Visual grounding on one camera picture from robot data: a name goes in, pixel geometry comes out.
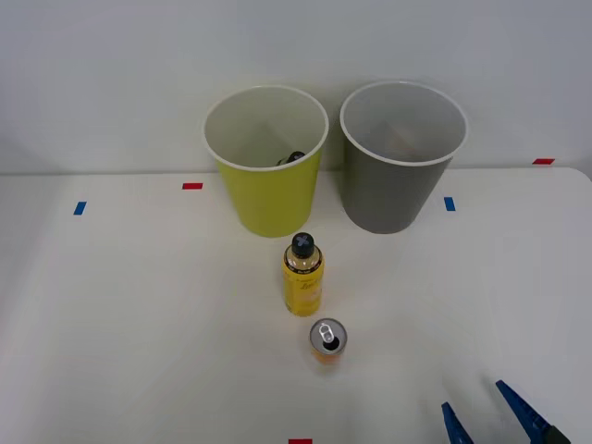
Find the can lid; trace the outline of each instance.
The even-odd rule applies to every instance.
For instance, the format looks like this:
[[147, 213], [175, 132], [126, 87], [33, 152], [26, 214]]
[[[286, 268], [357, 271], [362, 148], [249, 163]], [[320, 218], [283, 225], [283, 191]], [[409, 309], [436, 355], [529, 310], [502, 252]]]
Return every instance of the can lid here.
[[319, 319], [311, 328], [311, 344], [322, 354], [339, 354], [348, 341], [348, 334], [340, 321]]
[[315, 240], [308, 233], [298, 233], [292, 238], [292, 252], [299, 257], [310, 257], [315, 252]]

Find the pull tab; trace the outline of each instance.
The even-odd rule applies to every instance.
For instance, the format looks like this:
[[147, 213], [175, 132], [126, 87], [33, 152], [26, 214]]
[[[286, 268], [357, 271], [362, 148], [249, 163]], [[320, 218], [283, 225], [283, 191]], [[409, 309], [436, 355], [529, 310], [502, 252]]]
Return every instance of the pull tab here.
[[325, 323], [322, 323], [321, 326], [318, 328], [318, 332], [321, 334], [323, 342], [326, 342], [327, 344], [333, 342], [335, 335], [333, 334], [333, 330], [331, 330], [330, 326], [328, 326]]

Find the cup rim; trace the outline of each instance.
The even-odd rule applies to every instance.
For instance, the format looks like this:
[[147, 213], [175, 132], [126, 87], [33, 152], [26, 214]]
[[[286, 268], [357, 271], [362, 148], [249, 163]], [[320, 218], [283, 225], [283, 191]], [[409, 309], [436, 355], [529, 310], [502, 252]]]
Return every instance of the cup rim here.
[[[256, 89], [279, 89], [279, 90], [291, 91], [293, 93], [297, 93], [299, 95], [302, 95], [302, 96], [308, 98], [309, 100], [311, 100], [318, 107], [318, 109], [321, 111], [321, 114], [323, 116], [323, 119], [325, 120], [325, 130], [323, 131], [323, 135], [321, 136], [320, 141], [311, 150], [310, 153], [307, 153], [305, 156], [301, 157], [300, 159], [298, 159], [298, 160], [296, 160], [294, 162], [290, 162], [289, 164], [280, 165], [280, 166], [243, 166], [243, 165], [235, 164], [233, 162], [230, 162], [230, 161], [226, 160], [225, 158], [223, 158], [222, 156], [220, 156], [220, 154], [218, 154], [218, 153], [216, 153], [214, 151], [214, 149], [208, 143], [207, 138], [205, 137], [205, 125], [207, 124], [208, 118], [212, 115], [212, 113], [220, 105], [222, 105], [222, 103], [226, 102], [228, 99], [231, 99], [232, 97], [234, 97], [236, 95], [243, 94], [243, 93], [246, 93], [248, 91], [252, 91], [252, 90], [256, 90]], [[260, 173], [260, 172], [270, 172], [270, 171], [280, 171], [282, 169], [288, 169], [288, 168], [296, 167], [297, 165], [306, 162], [308, 159], [310, 159], [312, 156], [314, 156], [321, 149], [321, 147], [325, 143], [325, 140], [327, 139], [328, 133], [329, 133], [329, 118], [327, 116], [327, 111], [321, 105], [321, 103], [318, 100], [316, 100], [308, 92], [304, 92], [302, 90], [299, 90], [298, 88], [293, 88], [291, 86], [286, 86], [286, 85], [255, 85], [255, 86], [252, 86], [252, 87], [249, 87], [249, 88], [245, 88], [245, 89], [240, 90], [240, 91], [232, 92], [232, 93], [228, 94], [227, 96], [223, 97], [222, 99], [218, 100], [217, 102], [215, 102], [212, 106], [210, 106], [210, 108], [207, 110], [207, 114], [205, 115], [205, 119], [203, 120], [203, 124], [202, 124], [202, 142], [203, 142], [203, 144], [205, 144], [205, 147], [207, 148], [207, 151], [210, 153], [211, 156], [214, 157], [215, 160], [217, 160], [218, 162], [223, 163], [224, 165], [226, 165], [228, 167], [232, 167], [232, 168], [235, 168], [235, 169], [241, 169], [243, 171], [251, 171], [251, 172], [258, 172], [258, 173]]]
[[[371, 152], [370, 150], [364, 148], [360, 143], [358, 143], [352, 136], [351, 134], [348, 132], [345, 123], [343, 121], [344, 119], [344, 114], [345, 114], [345, 108], [347, 108], [348, 103], [350, 102], [350, 100], [357, 95], [358, 93], [361, 93], [364, 90], [370, 89], [370, 88], [374, 88], [376, 86], [382, 86], [382, 85], [390, 85], [390, 84], [397, 84], [397, 85], [410, 85], [410, 86], [416, 86], [419, 88], [424, 88], [426, 90], [432, 91], [433, 93], [436, 93], [442, 97], [444, 97], [446, 100], [448, 100], [454, 107], [456, 107], [456, 109], [459, 111], [459, 113], [461, 114], [462, 117], [462, 121], [464, 122], [464, 136], [462, 137], [461, 142], [459, 143], [459, 145], [450, 153], [439, 157], [438, 159], [432, 159], [432, 160], [426, 160], [424, 162], [404, 162], [402, 160], [394, 160], [394, 159], [389, 159], [388, 157], [384, 157], [382, 155], [378, 155], [376, 153]], [[447, 94], [445, 94], [442, 91], [437, 90], [436, 88], [432, 88], [431, 86], [427, 86], [424, 85], [423, 83], [417, 82], [417, 81], [410, 81], [410, 80], [382, 80], [382, 81], [375, 81], [374, 83], [369, 83], [361, 88], [358, 88], [357, 90], [355, 90], [354, 92], [352, 92], [350, 95], [348, 95], [348, 97], [345, 99], [345, 102], [343, 102], [343, 105], [341, 106], [341, 109], [339, 111], [339, 123], [341, 125], [341, 130], [343, 131], [343, 133], [345, 134], [345, 137], [347, 137], [347, 139], [351, 142], [351, 144], [353, 146], [355, 146], [358, 150], [362, 151], [363, 153], [374, 157], [376, 160], [379, 160], [381, 162], [385, 162], [387, 164], [392, 164], [392, 165], [399, 165], [401, 167], [428, 167], [430, 165], [435, 165], [435, 164], [440, 164], [446, 160], [449, 160], [450, 158], [452, 158], [466, 143], [466, 140], [468, 138], [469, 135], [469, 120], [467, 118], [467, 116], [464, 114], [463, 109], [459, 106], [459, 104], [457, 104], [451, 97], [449, 97]]]

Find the yellow bottle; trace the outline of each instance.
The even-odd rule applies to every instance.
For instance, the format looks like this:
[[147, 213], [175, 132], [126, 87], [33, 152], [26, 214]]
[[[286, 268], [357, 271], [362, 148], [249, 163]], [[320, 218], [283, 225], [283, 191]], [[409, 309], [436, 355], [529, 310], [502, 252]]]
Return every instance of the yellow bottle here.
[[325, 270], [323, 254], [308, 233], [298, 233], [282, 261], [284, 301], [297, 316], [310, 316], [321, 305], [321, 280]]

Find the orange can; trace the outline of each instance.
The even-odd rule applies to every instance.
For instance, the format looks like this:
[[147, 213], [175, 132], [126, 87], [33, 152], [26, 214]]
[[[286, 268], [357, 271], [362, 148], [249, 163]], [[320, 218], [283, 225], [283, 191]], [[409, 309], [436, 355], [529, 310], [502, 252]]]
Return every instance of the orange can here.
[[348, 334], [340, 321], [326, 317], [313, 324], [310, 340], [313, 355], [321, 364], [336, 364], [345, 350]]

